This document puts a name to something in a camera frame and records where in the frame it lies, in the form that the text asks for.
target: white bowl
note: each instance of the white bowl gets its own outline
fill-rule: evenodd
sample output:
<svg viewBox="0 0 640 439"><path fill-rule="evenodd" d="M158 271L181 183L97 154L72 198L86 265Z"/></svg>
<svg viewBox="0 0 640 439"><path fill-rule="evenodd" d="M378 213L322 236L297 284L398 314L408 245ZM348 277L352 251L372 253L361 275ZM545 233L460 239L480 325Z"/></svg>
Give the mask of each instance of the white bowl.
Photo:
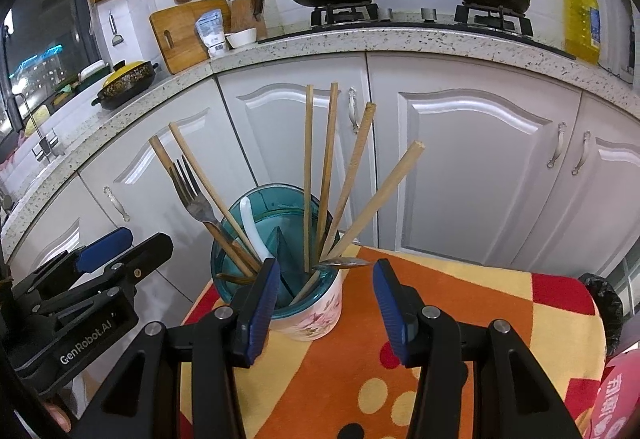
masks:
<svg viewBox="0 0 640 439"><path fill-rule="evenodd" d="M229 33L226 36L226 40L233 49L238 49L243 45L251 44L256 41L257 32L255 28L245 29L244 31L238 31L237 33Z"/></svg>

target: gas stove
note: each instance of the gas stove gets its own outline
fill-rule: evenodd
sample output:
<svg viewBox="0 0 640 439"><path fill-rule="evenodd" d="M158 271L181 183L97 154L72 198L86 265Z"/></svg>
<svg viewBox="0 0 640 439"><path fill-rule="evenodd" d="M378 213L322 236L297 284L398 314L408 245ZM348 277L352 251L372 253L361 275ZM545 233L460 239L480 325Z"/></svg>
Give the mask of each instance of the gas stove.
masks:
<svg viewBox="0 0 640 439"><path fill-rule="evenodd" d="M470 12L480 11L486 15L475 15L470 22ZM521 42L539 49L575 60L575 56L533 39L531 22L525 15L516 13L507 8L488 8L478 4L460 4L456 9L453 21L436 20L435 10L425 9L422 14L426 20L422 22L406 22L393 20L391 10L380 10L374 2L361 2L358 4L334 4L315 8L311 13L311 27L302 31L274 36L259 40L258 44L274 42L294 36L305 36L327 31L344 31L347 29L374 29L374 28L423 28L443 29L451 31L463 31L469 33L484 34ZM520 32L516 30L515 19L519 22Z"/></svg>

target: yellow oil bottle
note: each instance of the yellow oil bottle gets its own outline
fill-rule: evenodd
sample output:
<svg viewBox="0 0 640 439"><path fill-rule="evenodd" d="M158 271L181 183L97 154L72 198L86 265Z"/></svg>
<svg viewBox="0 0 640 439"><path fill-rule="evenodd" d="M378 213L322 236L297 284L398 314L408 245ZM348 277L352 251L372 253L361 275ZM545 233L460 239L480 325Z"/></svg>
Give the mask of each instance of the yellow oil bottle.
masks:
<svg viewBox="0 0 640 439"><path fill-rule="evenodd" d="M564 0L564 49L592 64L600 57L597 0Z"/></svg>

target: pot lid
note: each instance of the pot lid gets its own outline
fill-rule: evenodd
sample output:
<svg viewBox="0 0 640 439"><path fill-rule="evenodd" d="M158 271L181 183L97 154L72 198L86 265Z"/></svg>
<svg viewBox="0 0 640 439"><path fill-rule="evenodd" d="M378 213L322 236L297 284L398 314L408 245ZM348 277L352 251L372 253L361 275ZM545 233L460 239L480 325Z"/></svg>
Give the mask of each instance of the pot lid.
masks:
<svg viewBox="0 0 640 439"><path fill-rule="evenodd" d="M130 64L125 64L124 60L116 63L113 66L113 73L111 73L109 76L107 76L106 80L104 81L104 83L102 84L103 87L106 87L107 85L109 85L111 82L114 82L116 79L120 78L123 74L128 73L129 71L131 71L132 69L135 69L136 67L145 64L145 62L143 62L142 60L137 61L137 62L132 62Z"/></svg>

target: person's hand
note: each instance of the person's hand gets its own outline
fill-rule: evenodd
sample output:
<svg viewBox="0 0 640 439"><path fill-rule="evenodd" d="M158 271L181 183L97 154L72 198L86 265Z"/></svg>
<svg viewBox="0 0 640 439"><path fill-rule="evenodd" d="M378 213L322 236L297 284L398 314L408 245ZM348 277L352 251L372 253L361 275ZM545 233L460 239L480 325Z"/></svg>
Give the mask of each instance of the person's hand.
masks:
<svg viewBox="0 0 640 439"><path fill-rule="evenodd" d="M62 411L62 409L53 403L43 403L44 408L47 409L51 417L60 425L60 428L65 432L71 432L71 421Z"/></svg>

